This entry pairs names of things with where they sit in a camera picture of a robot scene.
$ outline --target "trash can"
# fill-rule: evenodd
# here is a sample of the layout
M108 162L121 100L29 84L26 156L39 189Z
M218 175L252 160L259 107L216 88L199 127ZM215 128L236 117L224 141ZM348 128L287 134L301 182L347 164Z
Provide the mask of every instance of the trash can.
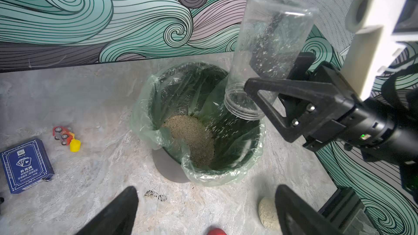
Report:
M156 168L167 179L204 186L237 182L263 154L263 121L238 118L224 106L227 75L216 65L192 62L164 69L145 83L133 107L131 128L154 150ZM208 169L196 167L186 143L162 127L177 115L196 117L211 131L214 158Z

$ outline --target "yellow cap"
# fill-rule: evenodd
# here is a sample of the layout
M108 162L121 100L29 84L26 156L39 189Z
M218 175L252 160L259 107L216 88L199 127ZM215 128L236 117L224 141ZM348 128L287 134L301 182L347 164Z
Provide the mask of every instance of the yellow cap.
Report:
M81 142L80 140L72 139L70 143L70 151L80 151Z

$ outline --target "clear plastic bottle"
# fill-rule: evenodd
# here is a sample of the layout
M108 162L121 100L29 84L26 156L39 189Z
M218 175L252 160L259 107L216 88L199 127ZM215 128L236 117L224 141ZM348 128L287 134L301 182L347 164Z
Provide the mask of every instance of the clear plastic bottle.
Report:
M318 9L296 0L247 0L224 103L234 115L258 120L264 113L244 92L251 77L284 79L295 63ZM270 103L275 92L262 91Z

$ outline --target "marble floor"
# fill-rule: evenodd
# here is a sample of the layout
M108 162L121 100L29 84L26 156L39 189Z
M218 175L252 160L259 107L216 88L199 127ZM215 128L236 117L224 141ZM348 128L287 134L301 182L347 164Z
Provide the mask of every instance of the marble floor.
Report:
M0 151L40 138L55 175L12 195L0 170L1 234L74 234L125 187L138 191L133 234L275 234L261 224L257 203L290 186L318 210L336 190L302 139L285 142L270 122L264 155L239 183L203 187L166 180L151 150L130 130L131 109L151 73L169 63L206 61L224 68L232 53L0 74ZM81 150L54 140L54 126L69 126Z

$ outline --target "red object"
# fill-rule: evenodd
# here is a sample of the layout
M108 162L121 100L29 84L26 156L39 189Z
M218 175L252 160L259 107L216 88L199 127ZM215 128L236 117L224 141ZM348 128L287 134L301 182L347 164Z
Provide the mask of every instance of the red object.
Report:
M56 140L61 140L62 145L70 145L71 140L74 138L74 134L69 129L57 126L52 129L52 135Z
M208 235L227 235L223 230L216 228L214 230L209 231Z

